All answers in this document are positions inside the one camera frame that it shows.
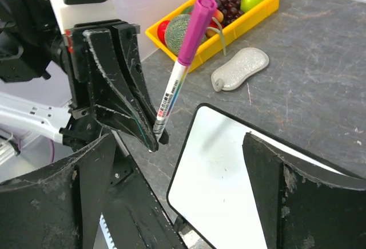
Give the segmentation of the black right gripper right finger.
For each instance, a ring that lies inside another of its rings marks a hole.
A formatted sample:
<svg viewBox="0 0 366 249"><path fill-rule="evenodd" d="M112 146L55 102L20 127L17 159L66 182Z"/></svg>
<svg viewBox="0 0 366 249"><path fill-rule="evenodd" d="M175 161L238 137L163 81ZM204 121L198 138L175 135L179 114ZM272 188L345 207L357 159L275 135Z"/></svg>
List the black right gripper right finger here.
<svg viewBox="0 0 366 249"><path fill-rule="evenodd" d="M268 248L365 248L365 180L247 133L242 151Z"/></svg>

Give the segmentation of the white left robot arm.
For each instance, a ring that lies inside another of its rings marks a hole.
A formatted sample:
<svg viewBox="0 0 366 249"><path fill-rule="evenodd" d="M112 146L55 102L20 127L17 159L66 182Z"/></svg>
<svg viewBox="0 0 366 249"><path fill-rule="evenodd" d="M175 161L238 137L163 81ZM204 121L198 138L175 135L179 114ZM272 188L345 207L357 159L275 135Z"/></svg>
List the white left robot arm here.
<svg viewBox="0 0 366 249"><path fill-rule="evenodd" d="M1 0L1 80L49 79L49 63L66 74L71 104L66 111L6 99L4 123L29 126L54 141L89 143L79 118L137 138L155 152L169 135L153 133L156 109L149 97L137 43L138 25L118 18L112 0Z"/></svg>

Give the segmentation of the small black framed whiteboard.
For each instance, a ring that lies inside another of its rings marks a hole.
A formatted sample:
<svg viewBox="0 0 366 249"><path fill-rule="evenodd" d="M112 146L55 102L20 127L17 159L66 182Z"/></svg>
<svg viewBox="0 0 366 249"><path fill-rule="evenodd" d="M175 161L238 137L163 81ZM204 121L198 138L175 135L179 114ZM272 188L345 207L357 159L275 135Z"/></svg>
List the small black framed whiteboard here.
<svg viewBox="0 0 366 249"><path fill-rule="evenodd" d="M167 193L174 211L213 248L265 248L242 142L252 133L299 159L340 173L334 165L271 137L215 106L193 116Z"/></svg>

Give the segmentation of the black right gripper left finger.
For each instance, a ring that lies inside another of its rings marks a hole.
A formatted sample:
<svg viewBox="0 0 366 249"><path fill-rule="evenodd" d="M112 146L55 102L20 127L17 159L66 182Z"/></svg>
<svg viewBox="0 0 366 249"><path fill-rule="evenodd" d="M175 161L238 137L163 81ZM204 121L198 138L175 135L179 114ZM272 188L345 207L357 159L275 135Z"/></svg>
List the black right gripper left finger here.
<svg viewBox="0 0 366 249"><path fill-rule="evenodd" d="M1 183L1 248L93 248L116 144L103 135Z"/></svg>

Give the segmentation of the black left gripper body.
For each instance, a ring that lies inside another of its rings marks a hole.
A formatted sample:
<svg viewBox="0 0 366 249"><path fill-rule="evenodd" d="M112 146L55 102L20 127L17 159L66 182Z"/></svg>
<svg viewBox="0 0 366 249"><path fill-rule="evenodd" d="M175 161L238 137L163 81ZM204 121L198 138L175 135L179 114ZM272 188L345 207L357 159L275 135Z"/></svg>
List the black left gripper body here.
<svg viewBox="0 0 366 249"><path fill-rule="evenodd" d="M89 93L87 92L87 82L89 80L87 69L88 50L82 32L96 28L107 28L112 32L112 35L117 35L118 25L132 28L128 32L127 38L122 40L122 43L127 43L132 37L140 34L139 25L130 24L119 19L79 23L66 31L64 40L68 48L69 62L64 63L64 69L69 76L72 95L71 110L74 117L86 116L90 109Z"/></svg>

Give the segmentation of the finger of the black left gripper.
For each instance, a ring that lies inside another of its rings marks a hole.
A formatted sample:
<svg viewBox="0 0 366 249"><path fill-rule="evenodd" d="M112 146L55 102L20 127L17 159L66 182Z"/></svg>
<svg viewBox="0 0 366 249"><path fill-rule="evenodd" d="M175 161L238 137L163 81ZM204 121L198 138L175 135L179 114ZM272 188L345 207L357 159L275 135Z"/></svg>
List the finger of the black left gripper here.
<svg viewBox="0 0 366 249"><path fill-rule="evenodd" d="M122 73L111 31L106 28L85 30L82 35L90 53L89 77L95 119L104 127L135 137L151 152L157 151L158 141L148 116Z"/></svg>
<svg viewBox="0 0 366 249"><path fill-rule="evenodd" d="M166 144L169 135L165 131L159 140L153 133L157 111L150 99L142 72L137 35L127 43L122 43L131 30L131 27L118 25L117 35L112 35L121 77L112 78L119 85L118 97L112 103L114 113L111 127L138 138L143 144Z"/></svg>

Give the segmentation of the white marker with magenta cap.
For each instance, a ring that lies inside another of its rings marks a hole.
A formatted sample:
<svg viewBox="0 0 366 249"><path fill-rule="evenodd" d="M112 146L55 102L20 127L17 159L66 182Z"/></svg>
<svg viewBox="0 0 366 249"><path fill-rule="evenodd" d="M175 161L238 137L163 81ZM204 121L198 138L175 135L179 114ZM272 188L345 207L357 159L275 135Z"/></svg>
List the white marker with magenta cap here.
<svg viewBox="0 0 366 249"><path fill-rule="evenodd" d="M217 4L215 0L196 0L194 4L181 49L178 52L177 60L174 63L153 125L153 133L157 140L162 136L189 67L194 60L196 51L201 44L201 40L205 35L206 28L209 26L216 8Z"/></svg>

